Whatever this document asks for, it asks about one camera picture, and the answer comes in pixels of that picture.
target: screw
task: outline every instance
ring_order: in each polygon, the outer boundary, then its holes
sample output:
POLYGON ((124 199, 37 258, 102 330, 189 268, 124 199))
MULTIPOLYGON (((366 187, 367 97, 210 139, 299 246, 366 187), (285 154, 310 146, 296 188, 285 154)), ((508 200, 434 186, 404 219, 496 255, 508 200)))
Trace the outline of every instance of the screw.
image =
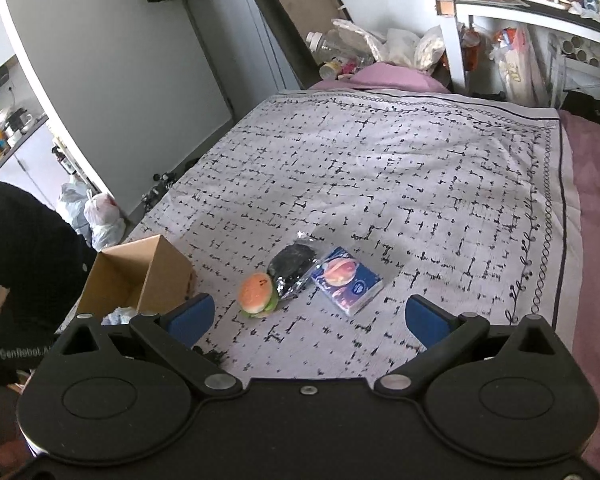
POLYGON ((209 375, 205 379, 205 386, 212 390, 228 390, 236 383, 234 376, 229 374, 214 374, 209 375))
POLYGON ((300 393, 303 395, 315 395, 318 393, 318 388, 315 386, 303 386, 300 388, 300 393))
POLYGON ((391 374, 380 379, 380 384, 387 390, 406 390, 411 386, 411 379, 404 375, 391 374))

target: pink bedsheet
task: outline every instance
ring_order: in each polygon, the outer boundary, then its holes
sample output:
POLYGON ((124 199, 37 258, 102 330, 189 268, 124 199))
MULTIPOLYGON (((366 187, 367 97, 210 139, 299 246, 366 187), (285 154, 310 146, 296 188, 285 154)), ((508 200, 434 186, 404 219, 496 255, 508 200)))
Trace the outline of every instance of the pink bedsheet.
MULTIPOLYGON (((448 93, 417 70, 376 63, 346 82, 321 81, 312 89, 382 89, 448 93)), ((583 276, 573 355, 600 400, 600 126, 560 112, 573 152, 574 184, 580 195, 583 276)), ((600 423, 584 458, 600 471, 600 423)))

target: open cardboard box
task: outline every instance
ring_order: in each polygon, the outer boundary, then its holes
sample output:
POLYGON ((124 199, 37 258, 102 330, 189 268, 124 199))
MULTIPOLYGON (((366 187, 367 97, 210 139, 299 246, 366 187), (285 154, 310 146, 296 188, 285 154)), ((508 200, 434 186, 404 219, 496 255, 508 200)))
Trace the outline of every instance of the open cardboard box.
POLYGON ((165 314, 183 304, 195 272, 162 235, 103 250, 96 257, 77 314, 101 319, 117 307, 165 314))

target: bed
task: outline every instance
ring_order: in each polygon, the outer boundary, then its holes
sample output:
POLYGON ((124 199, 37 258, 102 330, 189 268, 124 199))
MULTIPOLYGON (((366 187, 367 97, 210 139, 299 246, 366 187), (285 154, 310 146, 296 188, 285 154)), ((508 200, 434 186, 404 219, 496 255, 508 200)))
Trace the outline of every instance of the bed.
MULTIPOLYGON (((600 127, 371 69, 263 102, 132 233, 192 260, 216 302, 203 350, 243 381, 374 380, 424 350, 403 312, 421 294, 496 324, 541 314, 600 398, 600 127), (313 286, 242 316, 240 282, 298 231, 352 251, 384 290, 351 319, 313 286)), ((600 429, 587 453, 600 469, 600 429)))

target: blue box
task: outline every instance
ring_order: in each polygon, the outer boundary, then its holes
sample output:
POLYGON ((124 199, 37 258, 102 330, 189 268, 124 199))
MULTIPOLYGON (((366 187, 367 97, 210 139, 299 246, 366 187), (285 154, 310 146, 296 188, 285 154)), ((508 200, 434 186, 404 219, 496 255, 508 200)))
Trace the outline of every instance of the blue box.
POLYGON ((383 287, 380 276, 342 247, 327 256, 311 277, 347 316, 360 311, 383 287))

